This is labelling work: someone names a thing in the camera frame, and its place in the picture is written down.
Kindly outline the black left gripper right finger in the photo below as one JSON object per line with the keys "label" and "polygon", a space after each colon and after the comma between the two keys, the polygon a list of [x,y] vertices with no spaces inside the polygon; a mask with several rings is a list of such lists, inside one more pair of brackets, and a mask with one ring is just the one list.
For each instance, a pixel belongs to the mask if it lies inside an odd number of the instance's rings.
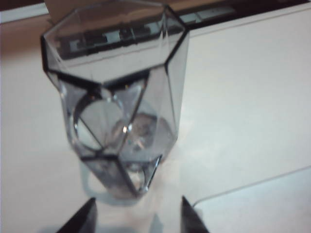
{"label": "black left gripper right finger", "polygon": [[181,199],[181,232],[208,233],[209,230],[185,196]]}

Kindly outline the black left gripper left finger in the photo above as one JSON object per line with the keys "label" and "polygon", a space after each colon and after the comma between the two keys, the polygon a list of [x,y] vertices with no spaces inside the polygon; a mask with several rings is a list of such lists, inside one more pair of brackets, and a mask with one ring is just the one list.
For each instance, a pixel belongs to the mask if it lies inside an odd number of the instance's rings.
{"label": "black left gripper left finger", "polygon": [[57,233],[94,233],[97,223],[96,199],[90,198]]}

